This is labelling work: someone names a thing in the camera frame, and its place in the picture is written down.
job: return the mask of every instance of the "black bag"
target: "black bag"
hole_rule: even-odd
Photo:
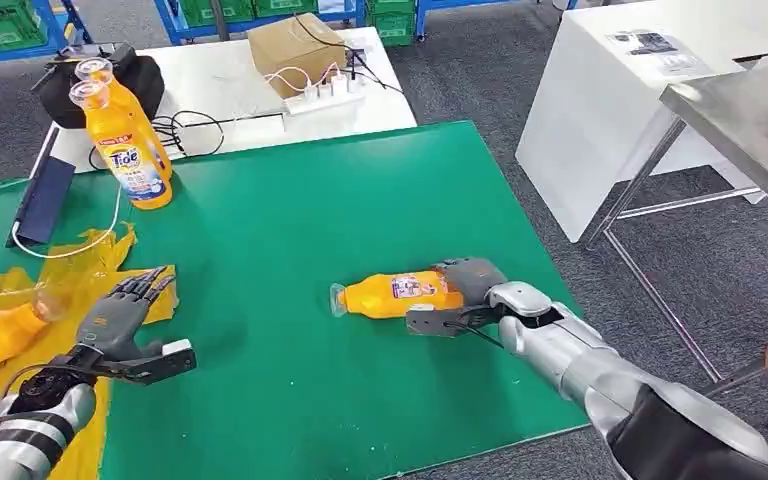
[[[36,91],[51,119],[63,128],[85,128],[81,107],[69,99],[69,89],[78,83],[75,66],[84,58],[102,57],[113,63],[113,75],[136,95],[149,120],[153,120],[166,90],[160,67],[153,58],[137,55],[127,43],[113,45],[107,53],[103,45],[70,47],[48,64],[49,72],[32,90]]]

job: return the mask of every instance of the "robot finger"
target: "robot finger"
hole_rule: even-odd
[[[137,296],[137,299],[142,298],[146,294],[149,287],[151,287],[151,284],[157,280],[157,277],[160,276],[164,270],[166,270],[166,265],[152,269],[146,273],[142,279],[140,279],[139,283],[136,285],[136,287],[134,287],[133,290],[133,293]]]
[[[121,282],[117,283],[115,287],[113,287],[113,290],[110,291],[110,293],[107,294],[108,297],[112,297],[113,295],[121,292],[125,292],[127,290],[131,290],[134,288],[134,285],[139,281],[140,277],[142,275],[137,275],[134,277],[128,277]]]
[[[163,269],[163,268],[166,268],[166,267],[153,268],[153,269],[143,273],[142,275],[139,275],[138,277],[135,278],[136,282],[134,282],[133,284],[129,285],[130,288],[125,289],[123,291],[125,293],[136,294],[138,297],[142,296],[142,295],[137,293],[139,291],[139,289],[142,288],[143,285],[146,285],[146,282],[148,282],[147,285],[151,285],[151,282],[153,282],[154,279],[157,278],[157,275],[160,275],[160,272],[158,271],[158,269]]]
[[[163,277],[160,279],[159,282],[157,282],[157,285],[154,286],[154,288],[150,289],[145,294],[146,300],[148,300],[149,305],[154,303],[155,300],[157,300],[157,297],[160,296],[161,293],[163,293],[163,290],[166,289],[167,286],[169,286],[170,283],[172,283],[175,280],[175,275],[169,275],[168,277]]]

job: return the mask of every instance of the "yellow plastic sheet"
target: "yellow plastic sheet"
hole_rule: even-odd
[[[60,300],[64,311],[61,318],[38,335],[27,351],[0,365],[0,392],[10,377],[20,368],[45,363],[55,355],[66,353],[75,344],[78,325],[92,304],[124,278],[145,271],[118,271],[128,251],[136,243],[137,237],[133,226],[127,225],[127,227],[127,233],[118,241],[116,236],[111,234],[86,252],[66,258],[46,260],[36,284],[21,268],[12,268],[0,274],[0,309],[21,305],[31,300],[37,291],[43,290]],[[82,245],[54,247],[50,249],[49,255],[76,250],[102,234],[101,231],[89,230],[83,234],[85,243]],[[174,273],[174,266],[170,266],[161,277]],[[171,318],[177,304],[178,297],[173,282],[152,306],[146,323]],[[15,391],[20,384],[21,381],[17,381],[12,390]],[[75,437],[50,478],[83,480],[98,476],[110,401],[110,381],[104,378],[99,379],[95,392],[96,412],[93,419]]]

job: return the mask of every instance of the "green mat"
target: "green mat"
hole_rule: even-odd
[[[378,478],[586,423],[480,339],[331,316],[332,282],[470,255],[574,308],[471,123],[175,168],[170,205],[124,212],[139,240],[125,267],[177,266],[175,317],[140,336],[188,337],[199,366],[114,387],[103,479]],[[0,237],[21,192],[0,191]],[[55,241],[106,226],[114,193],[106,174],[76,177]],[[37,265],[0,242],[0,271]]]

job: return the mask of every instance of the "white power strip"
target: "white power strip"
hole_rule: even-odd
[[[350,80],[346,75],[338,74],[331,77],[327,85],[308,87],[305,93],[284,100],[290,115],[336,107],[346,103],[357,102],[366,96],[366,91],[360,80]]]

